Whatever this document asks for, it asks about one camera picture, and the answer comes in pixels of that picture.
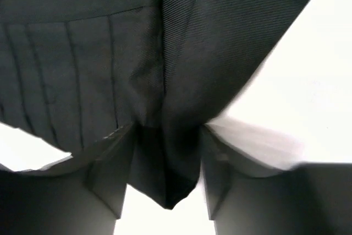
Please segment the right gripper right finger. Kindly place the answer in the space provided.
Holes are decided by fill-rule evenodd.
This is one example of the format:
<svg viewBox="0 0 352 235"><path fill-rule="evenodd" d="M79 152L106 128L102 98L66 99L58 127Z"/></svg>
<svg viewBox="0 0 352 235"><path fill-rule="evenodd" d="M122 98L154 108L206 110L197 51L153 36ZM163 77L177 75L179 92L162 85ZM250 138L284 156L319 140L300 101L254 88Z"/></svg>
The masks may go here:
<svg viewBox="0 0 352 235"><path fill-rule="evenodd" d="M261 165L200 131L208 215L217 234L351 234L351 165Z"/></svg>

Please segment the black pleated skirt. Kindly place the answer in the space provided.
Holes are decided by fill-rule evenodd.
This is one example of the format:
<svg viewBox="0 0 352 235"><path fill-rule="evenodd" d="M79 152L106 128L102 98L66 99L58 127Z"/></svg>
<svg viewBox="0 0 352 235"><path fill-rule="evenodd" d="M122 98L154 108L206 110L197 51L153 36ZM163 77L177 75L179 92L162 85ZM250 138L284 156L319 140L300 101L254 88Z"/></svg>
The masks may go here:
<svg viewBox="0 0 352 235"><path fill-rule="evenodd" d="M199 131L244 87L309 0L1 0L1 121L74 155L1 175L26 194L81 172L106 204L129 183L172 209L195 188Z"/></svg>

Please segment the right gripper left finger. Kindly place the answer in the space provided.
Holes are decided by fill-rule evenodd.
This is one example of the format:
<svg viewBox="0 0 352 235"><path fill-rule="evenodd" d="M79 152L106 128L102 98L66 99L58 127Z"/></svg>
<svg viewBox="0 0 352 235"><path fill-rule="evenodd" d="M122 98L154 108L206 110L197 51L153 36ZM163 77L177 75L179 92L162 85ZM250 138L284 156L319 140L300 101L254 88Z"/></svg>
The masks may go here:
<svg viewBox="0 0 352 235"><path fill-rule="evenodd" d="M121 217L135 126L125 125L46 170L1 171L1 234L113 234Z"/></svg>

